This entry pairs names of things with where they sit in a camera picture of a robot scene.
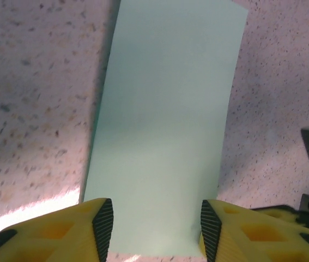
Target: speckled countertop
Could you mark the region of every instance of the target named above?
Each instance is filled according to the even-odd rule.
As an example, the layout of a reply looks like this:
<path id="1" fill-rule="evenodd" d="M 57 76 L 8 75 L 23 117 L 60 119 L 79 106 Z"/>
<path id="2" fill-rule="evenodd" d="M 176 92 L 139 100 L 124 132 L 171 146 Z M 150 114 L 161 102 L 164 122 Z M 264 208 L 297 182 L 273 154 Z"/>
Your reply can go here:
<path id="1" fill-rule="evenodd" d="M 309 0 L 235 2 L 249 16 L 219 199 L 297 206 L 309 193 L 299 132 L 309 125 Z M 119 0 L 0 0 L 0 215 L 83 184 L 118 7 Z"/>

